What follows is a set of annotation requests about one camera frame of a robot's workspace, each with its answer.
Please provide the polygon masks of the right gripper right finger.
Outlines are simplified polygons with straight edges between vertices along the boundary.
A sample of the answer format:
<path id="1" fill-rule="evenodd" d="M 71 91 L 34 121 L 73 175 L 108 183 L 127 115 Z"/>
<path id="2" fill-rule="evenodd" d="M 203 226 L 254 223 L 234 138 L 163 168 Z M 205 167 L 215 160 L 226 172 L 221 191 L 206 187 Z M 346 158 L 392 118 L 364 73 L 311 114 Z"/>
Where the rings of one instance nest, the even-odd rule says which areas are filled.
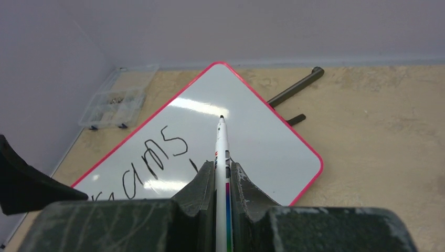
<path id="1" fill-rule="evenodd" d="M 257 187 L 240 163 L 231 164 L 234 251 L 275 251 L 268 210 L 279 206 Z"/>

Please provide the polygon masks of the red framed whiteboard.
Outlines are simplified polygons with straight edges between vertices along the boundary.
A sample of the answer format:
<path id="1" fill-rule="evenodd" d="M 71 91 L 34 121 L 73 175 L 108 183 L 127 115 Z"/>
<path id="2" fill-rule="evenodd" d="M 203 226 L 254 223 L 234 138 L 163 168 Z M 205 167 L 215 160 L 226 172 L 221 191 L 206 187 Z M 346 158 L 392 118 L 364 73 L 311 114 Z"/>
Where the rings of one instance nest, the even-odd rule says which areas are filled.
<path id="1" fill-rule="evenodd" d="M 73 188 L 93 201 L 172 197 L 214 159 L 220 117 L 232 160 L 277 203 L 294 204 L 322 173 L 321 156 L 232 67 L 215 62 Z"/>

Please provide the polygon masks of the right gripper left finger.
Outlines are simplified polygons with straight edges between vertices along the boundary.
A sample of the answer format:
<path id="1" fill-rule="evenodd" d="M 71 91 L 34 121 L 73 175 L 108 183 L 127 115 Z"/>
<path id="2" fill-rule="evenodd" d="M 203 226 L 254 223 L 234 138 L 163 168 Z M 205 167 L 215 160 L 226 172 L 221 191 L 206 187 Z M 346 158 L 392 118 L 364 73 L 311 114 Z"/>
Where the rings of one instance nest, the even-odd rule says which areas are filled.
<path id="1" fill-rule="evenodd" d="M 215 250 L 215 169 L 205 161 L 193 180 L 176 193 L 170 251 Z"/>

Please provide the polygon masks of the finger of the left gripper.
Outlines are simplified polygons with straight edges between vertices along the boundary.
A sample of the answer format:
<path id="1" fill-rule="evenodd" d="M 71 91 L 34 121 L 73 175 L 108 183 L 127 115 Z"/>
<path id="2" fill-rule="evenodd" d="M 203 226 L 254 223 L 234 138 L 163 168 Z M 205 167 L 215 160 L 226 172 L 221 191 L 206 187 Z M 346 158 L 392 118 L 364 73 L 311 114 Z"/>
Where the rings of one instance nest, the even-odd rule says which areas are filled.
<path id="1" fill-rule="evenodd" d="M 54 202 L 89 196 L 27 164 L 1 135 L 1 210 L 5 215 L 39 211 Z"/>

